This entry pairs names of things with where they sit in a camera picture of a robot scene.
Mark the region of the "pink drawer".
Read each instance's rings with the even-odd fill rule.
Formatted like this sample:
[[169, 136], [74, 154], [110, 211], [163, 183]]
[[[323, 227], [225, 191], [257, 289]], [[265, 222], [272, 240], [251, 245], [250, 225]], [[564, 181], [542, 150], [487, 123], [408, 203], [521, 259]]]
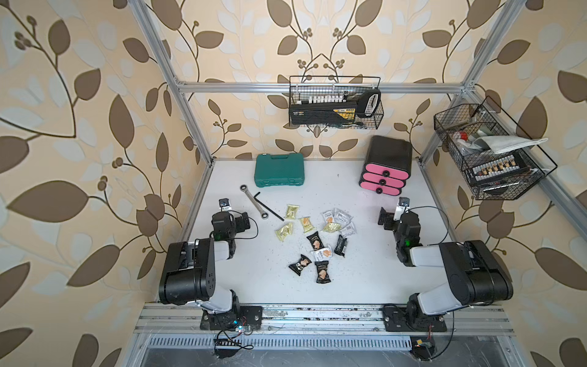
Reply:
[[371, 172], [364, 172], [362, 175], [362, 180], [366, 180], [378, 185], [384, 185], [395, 188], [403, 188], [406, 184], [404, 180], [396, 179], [393, 177], [385, 177]]
[[407, 180], [411, 176], [410, 169], [407, 171], [402, 171], [396, 168], [389, 168], [373, 163], [365, 165], [365, 170], [371, 174], [377, 174], [382, 177], [391, 177], [398, 180]]

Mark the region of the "pink top drawer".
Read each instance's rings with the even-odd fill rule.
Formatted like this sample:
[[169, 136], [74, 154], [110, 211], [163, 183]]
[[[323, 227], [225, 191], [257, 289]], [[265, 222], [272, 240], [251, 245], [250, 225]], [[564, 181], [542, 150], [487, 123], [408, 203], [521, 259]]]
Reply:
[[411, 176], [410, 169], [407, 171], [402, 171], [396, 168], [389, 168], [373, 163], [365, 165], [365, 170], [371, 174], [377, 174], [382, 177], [391, 177], [398, 180], [407, 180]]

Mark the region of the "black cookie packet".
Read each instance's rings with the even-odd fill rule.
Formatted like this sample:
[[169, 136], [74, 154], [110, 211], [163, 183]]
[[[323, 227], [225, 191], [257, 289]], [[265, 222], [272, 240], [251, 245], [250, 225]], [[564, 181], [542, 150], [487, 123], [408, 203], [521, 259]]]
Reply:
[[310, 242], [310, 245], [312, 246], [313, 251], [318, 251], [318, 250], [321, 250], [321, 249], [324, 249], [325, 248], [322, 239], [319, 237], [319, 232], [318, 231], [316, 231], [315, 233], [309, 235], [307, 237], [307, 239]]
[[288, 267], [296, 275], [301, 276], [302, 271], [311, 263], [312, 261], [307, 256], [301, 255], [297, 262], [289, 264]]
[[316, 261], [315, 262], [316, 271], [317, 271], [317, 277], [316, 277], [317, 284], [328, 284], [331, 282], [330, 275], [328, 273], [329, 264], [330, 264], [329, 261]]
[[345, 238], [343, 235], [339, 235], [337, 243], [336, 243], [336, 247], [334, 249], [334, 253], [336, 255], [345, 257], [347, 246], [348, 246], [348, 239]]

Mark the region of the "black pink drawer cabinet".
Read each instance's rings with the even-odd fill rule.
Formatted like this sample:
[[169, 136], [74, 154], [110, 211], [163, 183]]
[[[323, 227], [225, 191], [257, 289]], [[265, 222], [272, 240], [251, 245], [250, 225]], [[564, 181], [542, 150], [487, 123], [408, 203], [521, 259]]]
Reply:
[[393, 197], [400, 196], [402, 189], [406, 186], [406, 184], [403, 188], [395, 188], [362, 180], [363, 173], [367, 172], [365, 170], [365, 165], [373, 163], [376, 165], [407, 171], [408, 169], [411, 170], [412, 160], [413, 148], [410, 142], [379, 135], [372, 136], [359, 179], [360, 188], [375, 192], [379, 195], [384, 194]]

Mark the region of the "black cookie packet bottom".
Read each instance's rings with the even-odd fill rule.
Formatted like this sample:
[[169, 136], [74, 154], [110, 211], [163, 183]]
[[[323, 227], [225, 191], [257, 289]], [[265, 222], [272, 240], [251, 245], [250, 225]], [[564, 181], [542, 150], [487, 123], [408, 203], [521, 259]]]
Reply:
[[330, 275], [328, 273], [329, 264], [330, 264], [329, 261], [316, 261], [315, 262], [316, 271], [317, 271], [317, 277], [316, 277], [317, 284], [328, 284], [331, 282]]

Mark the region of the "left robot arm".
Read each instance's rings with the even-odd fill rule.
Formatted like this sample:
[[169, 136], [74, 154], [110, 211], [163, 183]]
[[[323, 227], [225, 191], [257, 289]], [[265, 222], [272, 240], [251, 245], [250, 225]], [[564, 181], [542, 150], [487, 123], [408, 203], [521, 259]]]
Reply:
[[234, 210], [212, 215], [206, 238], [172, 243], [158, 287], [159, 301], [203, 311], [201, 330], [242, 330], [247, 316], [237, 294], [216, 283], [216, 264], [235, 255], [237, 235], [251, 228], [249, 214]]

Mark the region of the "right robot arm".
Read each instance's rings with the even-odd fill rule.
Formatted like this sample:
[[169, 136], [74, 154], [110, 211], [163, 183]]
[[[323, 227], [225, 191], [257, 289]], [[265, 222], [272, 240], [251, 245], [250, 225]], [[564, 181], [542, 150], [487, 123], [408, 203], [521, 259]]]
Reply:
[[454, 310], [507, 301], [514, 288], [506, 270], [480, 240], [464, 243], [420, 243], [419, 216], [405, 206], [394, 213], [380, 209], [379, 226], [394, 233], [398, 260], [407, 267], [443, 269], [446, 282], [414, 293], [405, 306], [382, 307], [388, 332], [446, 332], [444, 316]]

